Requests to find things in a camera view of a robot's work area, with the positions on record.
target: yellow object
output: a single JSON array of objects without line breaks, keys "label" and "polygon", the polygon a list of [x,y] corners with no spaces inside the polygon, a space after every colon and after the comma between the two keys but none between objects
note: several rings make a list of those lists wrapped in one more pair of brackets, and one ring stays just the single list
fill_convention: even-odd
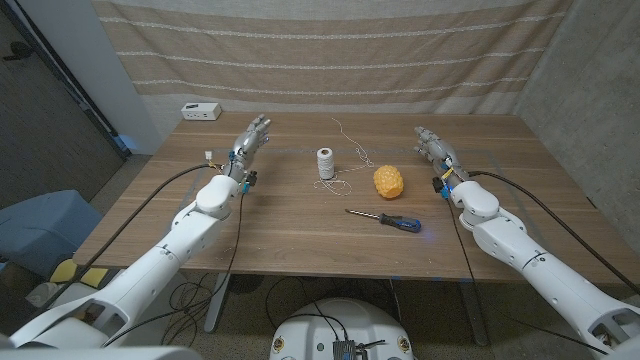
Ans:
[{"label": "yellow object", "polygon": [[56,283],[68,281],[76,273],[76,269],[78,269],[78,265],[73,260],[67,259],[58,265],[49,281]]},{"label": "yellow object", "polygon": [[[51,279],[49,281],[54,283],[62,283],[65,281],[71,280],[73,275],[75,275],[78,269],[78,265],[76,265],[72,259],[67,259],[58,265],[56,270],[51,275]],[[84,283],[89,286],[93,286],[94,288],[98,288],[102,279],[107,275],[108,269],[98,269],[93,268],[89,269],[86,274],[80,279],[81,283]]]},{"label": "yellow object", "polygon": [[447,172],[444,173],[444,175],[442,175],[442,180],[446,180],[449,177],[449,175],[451,175],[452,172],[453,172],[453,168],[450,167],[449,170],[447,170]]},{"label": "yellow object", "polygon": [[394,166],[381,166],[373,174],[373,182],[376,184],[378,194],[387,199],[394,198],[404,190],[404,181],[400,176],[400,171]]},{"label": "yellow object", "polygon": [[89,271],[87,271],[86,274],[84,274],[84,276],[80,279],[80,282],[87,284],[89,286],[93,286],[94,288],[97,288],[98,285],[100,285],[100,282],[102,281],[102,278],[104,278],[105,275],[107,275],[107,271],[109,271],[108,269],[89,269]]}]

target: screwdriver shaft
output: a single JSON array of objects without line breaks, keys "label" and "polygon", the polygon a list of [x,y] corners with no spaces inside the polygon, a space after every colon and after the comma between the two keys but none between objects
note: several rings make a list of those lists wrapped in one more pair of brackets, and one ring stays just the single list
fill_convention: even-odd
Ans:
[{"label": "screwdriver shaft", "polygon": [[349,214],[356,214],[356,215],[366,216],[368,218],[380,220],[380,216],[378,216],[378,215],[367,214],[367,213],[363,213],[361,211],[355,211],[355,210],[349,210],[349,209],[344,209],[344,211],[348,212]]}]

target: white thread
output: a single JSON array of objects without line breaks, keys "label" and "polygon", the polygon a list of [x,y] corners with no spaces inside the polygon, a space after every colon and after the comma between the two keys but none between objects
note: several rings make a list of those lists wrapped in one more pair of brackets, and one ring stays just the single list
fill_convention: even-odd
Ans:
[{"label": "white thread", "polygon": [[[340,123],[340,121],[334,118],[331,118],[331,119],[337,122],[338,125],[340,125],[340,133],[344,135],[344,137],[346,137],[352,143],[358,145],[358,147],[355,149],[356,154],[358,154],[358,157],[360,157],[360,160],[364,162],[364,165],[358,166],[352,169],[334,171],[333,152],[331,151],[331,149],[328,149],[328,148],[320,149],[318,150],[318,174],[320,175],[320,180],[314,182],[313,187],[316,189],[321,189],[324,187],[326,189],[329,189],[329,191],[331,191],[332,193],[338,196],[347,196],[351,194],[351,190],[352,190],[351,184],[349,184],[347,181],[339,180],[338,173],[355,171],[365,167],[374,167],[375,164],[373,163],[373,161],[369,159],[369,156],[367,155],[367,152],[364,150],[364,148],[357,141],[351,139],[347,134],[344,133],[344,131],[342,130],[342,123]],[[328,150],[328,153],[323,154],[322,153],[323,150]],[[326,179],[329,174],[333,174],[333,175],[330,178]],[[345,190],[347,187],[349,188],[349,192],[347,192],[346,194],[342,193],[341,191]]]},{"label": "white thread", "polygon": [[333,167],[333,151],[330,148],[322,148],[318,150],[318,173],[320,174],[320,179],[322,180],[331,180],[335,175],[335,170]]}]

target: orange object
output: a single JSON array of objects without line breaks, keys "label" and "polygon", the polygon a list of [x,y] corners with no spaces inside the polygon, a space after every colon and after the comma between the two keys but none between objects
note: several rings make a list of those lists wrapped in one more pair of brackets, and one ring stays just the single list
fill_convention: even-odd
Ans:
[{"label": "orange object", "polygon": [[378,194],[387,199],[394,198],[404,190],[404,181],[400,176],[400,171],[394,166],[381,166],[373,174],[373,182],[376,184]]}]

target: spool of thread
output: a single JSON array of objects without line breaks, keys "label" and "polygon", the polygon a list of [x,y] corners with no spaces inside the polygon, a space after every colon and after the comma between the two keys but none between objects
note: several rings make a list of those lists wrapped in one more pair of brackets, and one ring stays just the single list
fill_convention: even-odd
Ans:
[{"label": "spool of thread", "polygon": [[318,150],[317,155],[320,179],[329,180],[333,178],[333,175],[335,175],[333,168],[333,151],[329,148],[322,148]]}]

